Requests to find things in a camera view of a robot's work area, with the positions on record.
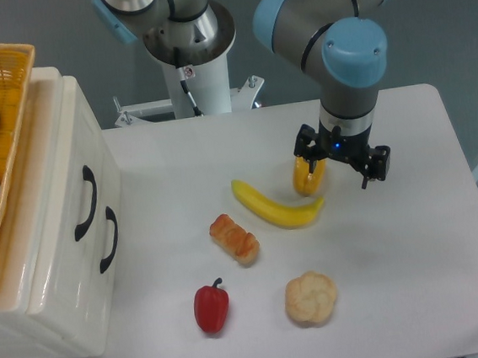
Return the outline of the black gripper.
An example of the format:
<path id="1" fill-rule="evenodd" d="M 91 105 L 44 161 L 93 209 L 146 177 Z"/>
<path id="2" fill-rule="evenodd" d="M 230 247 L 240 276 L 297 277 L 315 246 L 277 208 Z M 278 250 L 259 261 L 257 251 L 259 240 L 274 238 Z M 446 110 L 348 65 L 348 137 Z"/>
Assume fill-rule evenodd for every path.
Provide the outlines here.
<path id="1" fill-rule="evenodd" d="M 301 125 L 295 139 L 295 157 L 307 162 L 309 174 L 316 170 L 318 160 L 330 159 L 346 163 L 363 176 L 361 189 L 365 190 L 371 180 L 384 181 L 390 166 L 390 147 L 368 144 L 371 126 L 360 134 L 346 135 L 342 128 L 333 126 L 332 131 L 322 125 L 319 130 Z"/>

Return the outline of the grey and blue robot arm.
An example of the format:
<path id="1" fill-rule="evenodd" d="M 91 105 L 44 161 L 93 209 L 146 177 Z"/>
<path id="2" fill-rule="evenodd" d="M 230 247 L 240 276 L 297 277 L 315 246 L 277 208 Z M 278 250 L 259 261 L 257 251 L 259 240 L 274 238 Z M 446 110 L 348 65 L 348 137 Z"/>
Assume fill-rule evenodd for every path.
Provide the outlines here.
<path id="1" fill-rule="evenodd" d="M 371 147 L 379 81 L 387 64 L 385 32 L 365 13 L 387 0 L 260 0 L 252 29 L 271 53 L 291 62 L 321 87 L 317 128 L 303 126 L 294 153 L 310 168 L 331 159 L 365 182 L 383 180 L 390 149 Z M 164 69 L 175 116 L 232 110 L 226 55 L 236 29 L 213 0 L 92 0 L 123 42 L 141 40 Z"/>

